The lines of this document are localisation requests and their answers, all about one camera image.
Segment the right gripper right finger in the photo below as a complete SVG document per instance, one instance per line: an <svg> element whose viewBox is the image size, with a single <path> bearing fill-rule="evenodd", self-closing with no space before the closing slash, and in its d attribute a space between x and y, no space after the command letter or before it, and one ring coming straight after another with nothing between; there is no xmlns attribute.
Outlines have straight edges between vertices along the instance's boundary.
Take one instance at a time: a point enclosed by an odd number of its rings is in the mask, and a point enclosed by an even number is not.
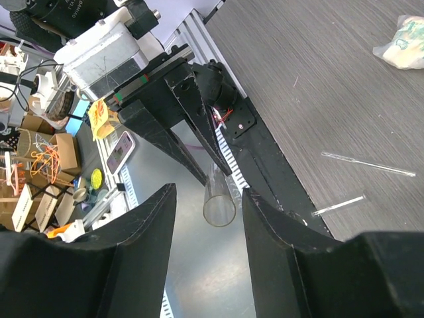
<svg viewBox="0 0 424 318"><path fill-rule="evenodd" d="M365 232L341 242L251 188L242 214L258 317L423 316L423 233Z"/></svg>

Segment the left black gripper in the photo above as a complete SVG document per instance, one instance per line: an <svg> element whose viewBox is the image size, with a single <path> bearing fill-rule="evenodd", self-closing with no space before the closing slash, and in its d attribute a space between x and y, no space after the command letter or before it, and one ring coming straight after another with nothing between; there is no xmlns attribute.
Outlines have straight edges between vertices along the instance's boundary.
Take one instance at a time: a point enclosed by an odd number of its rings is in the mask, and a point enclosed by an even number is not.
<svg viewBox="0 0 424 318"><path fill-rule="evenodd" d="M213 112L226 115L239 93L224 65L190 63L191 48L173 46L112 93L112 110L133 133L184 166L203 186L207 176L170 128L186 121L211 159L226 175L232 171L215 135Z"/></svg>

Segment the long glass test tube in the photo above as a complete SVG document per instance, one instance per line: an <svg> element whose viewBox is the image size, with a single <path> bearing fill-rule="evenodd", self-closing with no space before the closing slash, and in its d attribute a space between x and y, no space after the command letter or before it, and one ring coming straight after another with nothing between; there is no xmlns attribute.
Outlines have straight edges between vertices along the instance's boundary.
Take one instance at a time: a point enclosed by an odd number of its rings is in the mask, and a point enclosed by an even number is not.
<svg viewBox="0 0 424 318"><path fill-rule="evenodd" d="M236 206L225 174L212 163L209 167L203 204L203 218L213 227L226 227L236 217Z"/></svg>

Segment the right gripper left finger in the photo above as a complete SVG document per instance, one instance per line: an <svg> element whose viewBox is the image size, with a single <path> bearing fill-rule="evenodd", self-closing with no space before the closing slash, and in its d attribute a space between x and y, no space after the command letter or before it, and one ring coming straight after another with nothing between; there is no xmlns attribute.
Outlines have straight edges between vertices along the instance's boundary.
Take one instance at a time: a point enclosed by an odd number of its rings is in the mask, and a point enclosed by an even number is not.
<svg viewBox="0 0 424 318"><path fill-rule="evenodd" d="M158 317L176 185L73 242L1 231L2 317Z"/></svg>

